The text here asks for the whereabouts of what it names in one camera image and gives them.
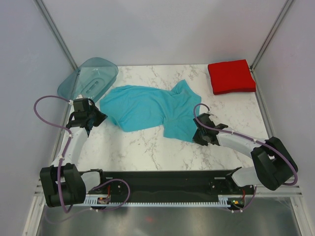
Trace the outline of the teal t shirt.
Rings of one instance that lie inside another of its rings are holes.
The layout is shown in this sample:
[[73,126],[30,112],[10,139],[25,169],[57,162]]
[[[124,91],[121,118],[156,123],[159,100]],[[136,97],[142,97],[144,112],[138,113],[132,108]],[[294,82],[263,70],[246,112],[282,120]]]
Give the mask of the teal t shirt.
[[100,110],[124,132],[163,126],[165,138],[192,142],[196,132],[193,119],[199,113],[195,106],[199,103],[201,97],[181,80],[172,90],[116,87],[100,100]]

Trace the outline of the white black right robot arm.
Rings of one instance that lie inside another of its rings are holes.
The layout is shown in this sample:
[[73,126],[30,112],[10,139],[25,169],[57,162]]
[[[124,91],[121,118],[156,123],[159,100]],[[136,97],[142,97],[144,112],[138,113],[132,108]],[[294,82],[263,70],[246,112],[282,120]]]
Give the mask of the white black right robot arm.
[[235,194],[244,186],[260,184],[275,191],[282,185],[297,183],[298,167],[280,139],[255,139],[237,133],[225,124],[215,125],[206,113],[196,116],[193,121],[197,126],[193,137],[195,143],[230,148],[253,161],[253,167],[237,168],[228,174],[225,181],[228,192]]

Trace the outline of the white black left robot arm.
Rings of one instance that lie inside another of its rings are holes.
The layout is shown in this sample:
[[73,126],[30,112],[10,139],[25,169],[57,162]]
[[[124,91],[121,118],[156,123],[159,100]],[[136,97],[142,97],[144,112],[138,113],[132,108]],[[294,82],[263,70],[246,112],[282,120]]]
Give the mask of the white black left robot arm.
[[106,118],[90,98],[79,95],[68,101],[72,113],[66,126],[65,140],[61,150],[49,167],[40,171],[46,204],[48,207],[62,207],[69,213],[73,205],[81,204],[86,194],[92,189],[104,193],[108,181],[101,177],[101,170],[80,172],[77,169],[78,159],[84,143],[93,127],[98,127]]

